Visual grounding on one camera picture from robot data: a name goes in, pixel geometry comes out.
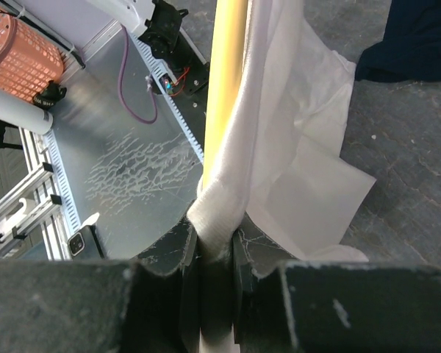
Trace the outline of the black smartphone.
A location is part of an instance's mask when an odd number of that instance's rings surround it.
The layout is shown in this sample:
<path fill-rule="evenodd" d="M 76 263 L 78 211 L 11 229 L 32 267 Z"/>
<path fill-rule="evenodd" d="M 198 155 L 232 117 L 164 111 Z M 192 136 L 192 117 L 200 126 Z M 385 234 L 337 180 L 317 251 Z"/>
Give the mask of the black smartphone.
<path fill-rule="evenodd" d="M 73 260 L 104 259 L 95 225 L 86 225 L 73 234 L 67 242 Z"/>

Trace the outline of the aluminium frame rails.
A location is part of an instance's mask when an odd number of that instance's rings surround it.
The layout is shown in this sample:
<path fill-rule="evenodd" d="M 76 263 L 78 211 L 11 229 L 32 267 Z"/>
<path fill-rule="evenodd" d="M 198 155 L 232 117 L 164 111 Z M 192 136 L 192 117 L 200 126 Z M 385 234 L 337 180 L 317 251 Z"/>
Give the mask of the aluminium frame rails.
<path fill-rule="evenodd" d="M 37 135 L 20 128 L 28 170 L 0 198 L 0 259 L 17 257 L 34 247 L 39 231 L 49 260 L 70 260 L 68 239 L 81 226 L 53 132 Z"/>

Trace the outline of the navy blue t shirt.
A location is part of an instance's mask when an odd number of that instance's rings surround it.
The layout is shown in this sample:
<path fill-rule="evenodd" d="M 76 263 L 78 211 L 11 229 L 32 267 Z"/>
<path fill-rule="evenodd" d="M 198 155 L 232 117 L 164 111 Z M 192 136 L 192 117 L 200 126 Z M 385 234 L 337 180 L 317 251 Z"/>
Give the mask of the navy blue t shirt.
<path fill-rule="evenodd" d="M 355 80 L 441 82 L 441 1 L 392 1 L 383 38 L 362 52 Z"/>

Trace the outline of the white t shirt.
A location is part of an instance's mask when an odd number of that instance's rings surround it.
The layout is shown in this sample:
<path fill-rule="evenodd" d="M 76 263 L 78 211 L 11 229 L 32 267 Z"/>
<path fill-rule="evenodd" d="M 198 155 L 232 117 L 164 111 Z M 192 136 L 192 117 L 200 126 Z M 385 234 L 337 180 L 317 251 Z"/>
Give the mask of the white t shirt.
<path fill-rule="evenodd" d="M 247 2 L 237 99 L 187 212 L 201 255 L 202 352 L 239 351 L 232 238 L 245 217 L 301 260 L 367 259 L 341 243 L 375 183 L 340 158 L 355 65 L 315 34 L 302 1 Z"/>

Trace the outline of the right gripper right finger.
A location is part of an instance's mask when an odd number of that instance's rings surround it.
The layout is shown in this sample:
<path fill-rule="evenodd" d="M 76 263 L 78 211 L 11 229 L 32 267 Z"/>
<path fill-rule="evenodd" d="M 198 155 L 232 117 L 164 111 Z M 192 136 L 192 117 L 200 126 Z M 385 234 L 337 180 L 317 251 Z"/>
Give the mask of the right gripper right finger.
<path fill-rule="evenodd" d="M 301 261 L 245 217 L 232 238 L 242 352 L 441 352 L 441 270 Z"/>

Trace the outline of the yellow hanger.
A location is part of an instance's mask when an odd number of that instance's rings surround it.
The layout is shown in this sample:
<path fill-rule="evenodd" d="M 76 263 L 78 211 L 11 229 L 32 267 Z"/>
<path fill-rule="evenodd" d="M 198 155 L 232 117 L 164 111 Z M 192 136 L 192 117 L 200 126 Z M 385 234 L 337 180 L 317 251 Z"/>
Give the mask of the yellow hanger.
<path fill-rule="evenodd" d="M 220 150 L 240 88 L 247 14 L 246 0 L 217 2 L 209 69 L 204 141 L 204 187 L 208 186 L 211 180 L 215 158 Z"/>

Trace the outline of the white cylinder roll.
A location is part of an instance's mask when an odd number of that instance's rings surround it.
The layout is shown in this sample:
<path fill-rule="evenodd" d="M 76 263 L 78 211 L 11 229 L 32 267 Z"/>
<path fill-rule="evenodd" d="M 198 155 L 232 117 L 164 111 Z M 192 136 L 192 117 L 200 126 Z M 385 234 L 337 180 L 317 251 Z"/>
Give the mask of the white cylinder roll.
<path fill-rule="evenodd" d="M 50 112 L 0 90 L 0 121 L 45 135 L 54 119 Z"/>

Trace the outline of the orange plastic basket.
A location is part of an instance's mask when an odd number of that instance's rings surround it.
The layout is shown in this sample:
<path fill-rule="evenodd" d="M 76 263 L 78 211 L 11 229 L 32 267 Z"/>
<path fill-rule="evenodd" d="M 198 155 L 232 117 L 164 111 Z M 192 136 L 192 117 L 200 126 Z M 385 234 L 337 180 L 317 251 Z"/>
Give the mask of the orange plastic basket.
<path fill-rule="evenodd" d="M 0 90 L 31 103 L 63 72 L 56 46 L 23 21 L 0 13 Z"/>

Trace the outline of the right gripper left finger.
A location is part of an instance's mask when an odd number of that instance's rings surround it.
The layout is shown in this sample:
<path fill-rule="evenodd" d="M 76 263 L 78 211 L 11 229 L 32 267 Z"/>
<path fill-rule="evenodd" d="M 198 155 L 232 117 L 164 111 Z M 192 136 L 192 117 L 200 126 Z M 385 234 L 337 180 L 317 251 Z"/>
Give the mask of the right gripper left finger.
<path fill-rule="evenodd" d="M 131 260 L 0 260 L 0 352 L 197 352 L 186 218 Z"/>

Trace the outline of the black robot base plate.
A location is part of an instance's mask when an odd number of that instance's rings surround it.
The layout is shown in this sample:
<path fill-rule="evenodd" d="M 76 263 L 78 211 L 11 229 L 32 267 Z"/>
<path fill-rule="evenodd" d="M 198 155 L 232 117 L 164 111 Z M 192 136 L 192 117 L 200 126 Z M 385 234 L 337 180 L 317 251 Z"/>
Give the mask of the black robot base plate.
<path fill-rule="evenodd" d="M 176 73 L 165 62 L 171 73 L 162 78 L 162 84 L 171 96 L 178 96 L 187 85 L 186 95 L 201 101 L 206 116 L 209 62 L 204 59 L 183 28 L 180 29 L 179 38 L 182 40 L 184 54 L 187 54 L 190 62 Z"/>

